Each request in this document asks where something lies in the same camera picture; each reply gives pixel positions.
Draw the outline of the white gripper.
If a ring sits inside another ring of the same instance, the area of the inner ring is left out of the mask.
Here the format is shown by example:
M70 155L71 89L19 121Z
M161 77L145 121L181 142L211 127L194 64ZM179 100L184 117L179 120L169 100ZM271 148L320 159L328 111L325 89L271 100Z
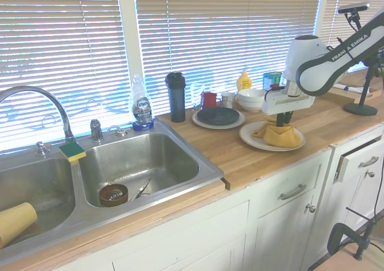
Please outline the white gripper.
M283 126L290 123L293 111L310 108L313 103L314 97L306 94L290 97L283 91L270 91L265 95L262 112L277 115L276 126Z

